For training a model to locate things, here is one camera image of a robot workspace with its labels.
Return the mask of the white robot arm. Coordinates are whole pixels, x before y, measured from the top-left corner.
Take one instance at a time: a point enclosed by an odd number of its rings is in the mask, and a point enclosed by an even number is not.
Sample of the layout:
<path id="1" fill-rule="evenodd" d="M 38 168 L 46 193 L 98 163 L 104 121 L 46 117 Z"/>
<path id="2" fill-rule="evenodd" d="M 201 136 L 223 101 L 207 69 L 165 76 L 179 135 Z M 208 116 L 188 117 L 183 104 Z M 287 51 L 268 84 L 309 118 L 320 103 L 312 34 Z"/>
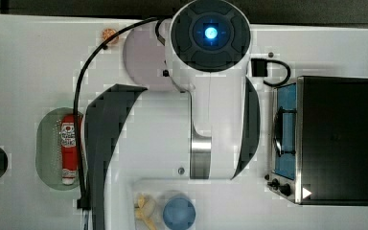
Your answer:
<path id="1" fill-rule="evenodd" d="M 259 100 L 247 77 L 252 33 L 224 0 L 194 0 L 165 38 L 170 92 L 115 84 L 86 109 L 89 230 L 133 230 L 142 179 L 233 179 L 254 156 Z"/>

